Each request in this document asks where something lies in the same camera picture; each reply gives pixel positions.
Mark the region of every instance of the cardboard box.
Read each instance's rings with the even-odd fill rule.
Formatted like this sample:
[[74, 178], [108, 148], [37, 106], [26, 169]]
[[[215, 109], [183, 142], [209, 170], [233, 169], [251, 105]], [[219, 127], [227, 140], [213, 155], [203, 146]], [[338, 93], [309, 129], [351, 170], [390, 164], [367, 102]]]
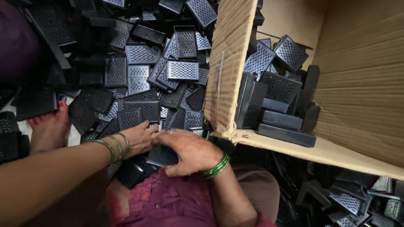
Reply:
[[236, 129], [257, 0], [222, 0], [204, 104], [215, 135], [298, 158], [404, 179], [404, 1], [264, 0], [257, 39], [285, 34], [321, 70], [314, 148]]

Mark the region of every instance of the woman's hand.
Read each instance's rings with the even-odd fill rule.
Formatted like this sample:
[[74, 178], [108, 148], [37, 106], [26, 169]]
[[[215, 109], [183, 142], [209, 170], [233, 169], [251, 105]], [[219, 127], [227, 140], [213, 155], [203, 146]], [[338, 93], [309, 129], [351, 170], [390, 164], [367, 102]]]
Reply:
[[[124, 155], [123, 159], [149, 151], [153, 147], [153, 141], [156, 136], [165, 132], [164, 129], [158, 132], [158, 124], [153, 124], [152, 127], [148, 128], [149, 124], [149, 121], [144, 121], [138, 126], [121, 132], [129, 141], [129, 151]], [[114, 135], [114, 137], [119, 140], [122, 150], [126, 151], [125, 139], [120, 135]]]
[[223, 152], [217, 146], [186, 130], [162, 132], [156, 137], [156, 142], [171, 147], [178, 155], [178, 164], [165, 168], [169, 177], [211, 169], [223, 158]]

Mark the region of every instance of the bare foot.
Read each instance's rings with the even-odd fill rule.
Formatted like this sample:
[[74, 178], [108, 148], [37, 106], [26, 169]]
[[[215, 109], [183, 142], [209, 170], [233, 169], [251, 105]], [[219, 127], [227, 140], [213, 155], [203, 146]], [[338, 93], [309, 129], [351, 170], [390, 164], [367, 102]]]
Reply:
[[32, 128], [30, 154], [66, 146], [66, 136], [70, 129], [69, 107], [64, 101], [58, 101], [57, 106], [56, 113], [48, 113], [28, 120]]

